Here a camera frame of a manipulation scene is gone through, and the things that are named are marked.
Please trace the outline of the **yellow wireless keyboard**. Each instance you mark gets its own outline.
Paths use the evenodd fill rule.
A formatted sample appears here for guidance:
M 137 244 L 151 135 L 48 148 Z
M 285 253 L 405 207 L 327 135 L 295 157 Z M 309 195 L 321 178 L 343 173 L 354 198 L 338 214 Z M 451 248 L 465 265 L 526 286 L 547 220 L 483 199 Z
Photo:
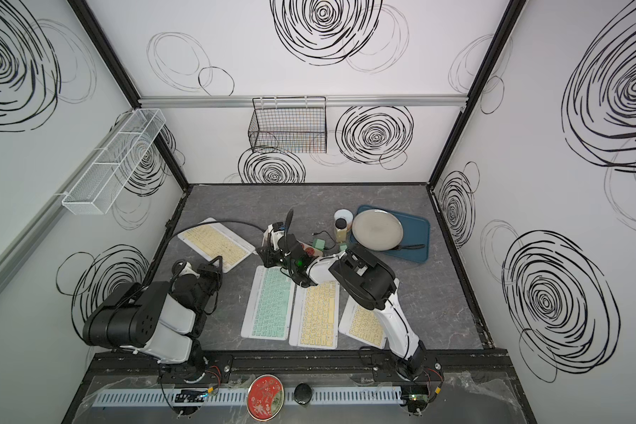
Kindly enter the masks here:
M 337 348 L 339 289 L 337 281 L 297 289 L 289 335 L 291 346 Z
M 338 331 L 365 345 L 378 349 L 385 348 L 387 337 L 383 326 L 373 311 L 359 305 L 353 298 L 346 302 Z

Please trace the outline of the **cream power strip red sockets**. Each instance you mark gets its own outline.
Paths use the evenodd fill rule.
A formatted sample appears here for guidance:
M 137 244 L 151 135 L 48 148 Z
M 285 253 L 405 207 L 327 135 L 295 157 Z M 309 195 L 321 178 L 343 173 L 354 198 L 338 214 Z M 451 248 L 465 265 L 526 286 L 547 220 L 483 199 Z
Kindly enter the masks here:
M 317 249 L 305 243 L 301 243 L 301 247 L 306 255 L 308 255 L 309 257 L 323 257 L 323 251 L 320 249 Z

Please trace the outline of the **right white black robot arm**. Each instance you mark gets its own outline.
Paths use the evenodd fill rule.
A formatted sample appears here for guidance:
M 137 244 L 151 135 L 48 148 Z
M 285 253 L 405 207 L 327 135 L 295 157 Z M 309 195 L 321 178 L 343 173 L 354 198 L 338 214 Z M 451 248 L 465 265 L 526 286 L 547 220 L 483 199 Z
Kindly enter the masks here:
M 279 267 L 302 288 L 337 282 L 383 326 L 397 373 L 408 381 L 423 371 L 427 349 L 413 331 L 399 302 L 399 279 L 391 267 L 359 244 L 343 252 L 315 257 L 283 226 L 270 226 L 257 253 L 267 268 Z

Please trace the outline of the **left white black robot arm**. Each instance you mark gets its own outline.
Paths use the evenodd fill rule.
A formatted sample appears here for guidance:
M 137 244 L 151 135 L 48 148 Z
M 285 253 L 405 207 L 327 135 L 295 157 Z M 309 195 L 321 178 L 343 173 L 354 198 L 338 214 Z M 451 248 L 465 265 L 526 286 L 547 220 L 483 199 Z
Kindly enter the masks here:
M 168 281 L 143 286 L 123 283 L 86 319 L 82 339 L 89 346 L 141 353 L 186 383 L 202 380 L 210 366 L 200 335 L 217 310 L 224 258 L 193 268 L 172 266 Z

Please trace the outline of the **mint green wireless keyboard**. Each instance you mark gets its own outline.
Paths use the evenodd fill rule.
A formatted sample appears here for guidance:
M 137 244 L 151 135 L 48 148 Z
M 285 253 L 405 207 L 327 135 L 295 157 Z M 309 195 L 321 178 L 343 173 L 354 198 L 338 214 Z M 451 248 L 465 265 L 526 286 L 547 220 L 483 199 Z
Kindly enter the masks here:
M 288 339 L 295 287 L 281 268 L 258 266 L 240 335 L 251 339 Z

